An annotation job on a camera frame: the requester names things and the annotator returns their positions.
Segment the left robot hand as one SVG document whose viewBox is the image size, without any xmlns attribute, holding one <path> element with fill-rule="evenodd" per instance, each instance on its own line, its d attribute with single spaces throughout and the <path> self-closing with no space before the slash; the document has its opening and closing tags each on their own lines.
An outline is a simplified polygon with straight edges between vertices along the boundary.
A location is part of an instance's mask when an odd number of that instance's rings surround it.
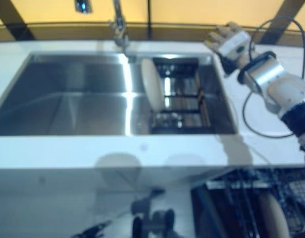
<svg viewBox="0 0 305 238">
<path fill-rule="evenodd" d="M 103 230 L 112 223 L 111 220 L 98 223 L 90 228 L 85 229 L 81 233 L 74 234 L 72 238 L 103 238 Z"/>
</svg>

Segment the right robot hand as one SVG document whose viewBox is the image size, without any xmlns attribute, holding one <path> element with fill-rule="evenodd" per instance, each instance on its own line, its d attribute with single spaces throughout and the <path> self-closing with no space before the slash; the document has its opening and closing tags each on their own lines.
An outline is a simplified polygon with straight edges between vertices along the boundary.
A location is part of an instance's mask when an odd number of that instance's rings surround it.
<svg viewBox="0 0 305 238">
<path fill-rule="evenodd" d="M 204 44 L 219 57 L 226 75 L 249 63 L 250 35 L 235 22 L 217 25 L 216 31 L 208 33 L 208 37 Z"/>
</svg>

